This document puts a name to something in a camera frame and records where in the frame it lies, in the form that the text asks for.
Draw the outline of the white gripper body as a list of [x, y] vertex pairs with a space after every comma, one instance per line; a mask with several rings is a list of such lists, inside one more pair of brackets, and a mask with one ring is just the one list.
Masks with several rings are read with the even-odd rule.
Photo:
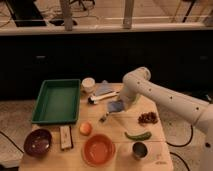
[[135, 105], [139, 98], [140, 95], [128, 87], [123, 87], [118, 95], [118, 99], [123, 102], [125, 109], [129, 109], [132, 105]]

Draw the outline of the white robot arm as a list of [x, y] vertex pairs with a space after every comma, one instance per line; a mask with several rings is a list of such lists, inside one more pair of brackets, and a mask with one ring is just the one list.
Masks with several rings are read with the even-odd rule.
[[199, 171], [213, 171], [213, 104], [150, 82], [151, 73], [139, 67], [123, 76], [119, 98], [128, 110], [143, 95], [175, 112], [203, 132], [205, 144]]

